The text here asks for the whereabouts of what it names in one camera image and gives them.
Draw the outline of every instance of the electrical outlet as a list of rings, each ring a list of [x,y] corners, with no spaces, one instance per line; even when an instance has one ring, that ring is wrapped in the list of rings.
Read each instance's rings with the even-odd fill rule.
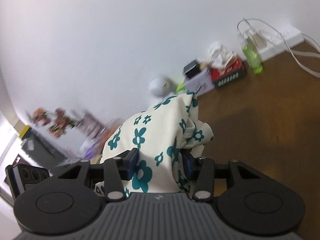
[[[260,35],[266,38],[267,46],[264,49],[257,50],[261,57],[261,61],[264,62],[282,52],[287,50],[287,46],[281,36],[274,32],[267,32],[265,30],[260,30]],[[279,32],[284,36],[290,48],[304,42],[301,31],[298,29],[288,26]]]

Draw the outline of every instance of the white cable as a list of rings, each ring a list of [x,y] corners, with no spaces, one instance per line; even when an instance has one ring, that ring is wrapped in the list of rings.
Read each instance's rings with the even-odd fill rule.
[[[272,27],[270,24],[266,23],[265,21],[263,20],[260,20],[260,19],[257,19],[257,18],[249,18],[249,19],[242,19],[238,25],[237,25],[237,29],[239,31],[239,24],[242,23],[242,22],[248,22],[248,21],[258,21],[258,22],[262,22],[264,23],[265,25],[269,26],[271,29],[273,29],[276,33],[278,33],[280,35],[280,37],[284,40],[284,43],[286,44],[287,48],[288,48],[288,51],[291,53],[292,57],[294,58],[294,60],[297,62],[297,64],[305,71],[307,71],[308,73],[310,73],[311,75],[317,77],[317,78],[320,78],[320,73],[319,72],[316,72],[316,71],[313,71],[309,68],[307,68],[305,65],[301,64],[297,58],[294,56],[294,54],[296,55],[300,55],[300,56],[304,56],[304,57],[317,57],[317,58],[320,58],[320,54],[317,54],[317,53],[314,53],[314,52],[301,52],[301,51],[296,51],[296,50],[291,50],[290,49],[290,46],[288,45],[287,41],[285,40],[284,36],[274,27]],[[313,42],[315,42],[318,46],[318,51],[320,52],[320,46],[319,44],[313,39],[311,38],[310,36],[306,35],[306,34],[302,34],[303,36],[306,36],[308,38],[310,38]]]

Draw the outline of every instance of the green bottle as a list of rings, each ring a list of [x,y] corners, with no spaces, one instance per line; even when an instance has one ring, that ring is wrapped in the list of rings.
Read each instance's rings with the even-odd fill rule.
[[[260,61],[260,56],[241,33],[239,34],[239,39],[242,47],[242,52],[247,57],[247,63],[249,67],[252,68],[253,73],[259,74],[263,69]]]

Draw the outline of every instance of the floral fabric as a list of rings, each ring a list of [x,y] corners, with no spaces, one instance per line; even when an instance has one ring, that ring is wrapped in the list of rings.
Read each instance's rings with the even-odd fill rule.
[[[194,93],[175,95],[126,120],[106,142],[100,162],[138,148],[136,171],[131,181],[122,181],[127,197],[131,192],[190,192],[180,150],[192,149],[198,157],[212,139],[210,126],[198,120]],[[98,194],[102,189],[103,182],[96,184]]]

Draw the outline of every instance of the wooden table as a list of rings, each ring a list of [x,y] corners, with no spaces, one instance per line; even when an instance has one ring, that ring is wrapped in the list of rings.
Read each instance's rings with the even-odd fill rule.
[[[315,51],[303,43],[295,48]],[[320,59],[297,57],[320,72]],[[296,191],[306,204],[298,230],[320,237],[320,79],[302,70],[288,52],[264,70],[199,97],[199,119],[214,133],[204,155],[218,163],[238,159]],[[225,190],[217,183],[215,195]]]

